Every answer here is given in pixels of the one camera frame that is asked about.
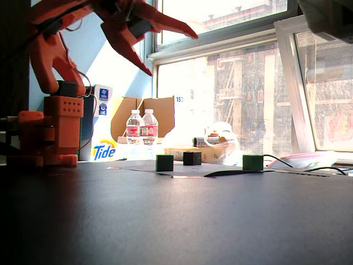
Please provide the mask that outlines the orange gripper black servo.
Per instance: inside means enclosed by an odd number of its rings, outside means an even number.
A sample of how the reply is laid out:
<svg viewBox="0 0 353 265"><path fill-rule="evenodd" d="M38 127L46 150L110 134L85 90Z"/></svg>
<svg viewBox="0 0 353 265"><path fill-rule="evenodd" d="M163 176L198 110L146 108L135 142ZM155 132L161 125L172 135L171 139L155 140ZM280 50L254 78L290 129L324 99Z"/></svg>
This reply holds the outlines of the orange gripper black servo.
<svg viewBox="0 0 353 265"><path fill-rule="evenodd" d="M181 33L193 39L198 35L184 22L164 15L153 6L145 4L145 18L135 11L144 1L91 1L92 10L103 21L101 28L111 47L147 75L152 72L133 48L145 38L145 33L162 30Z"/></svg>

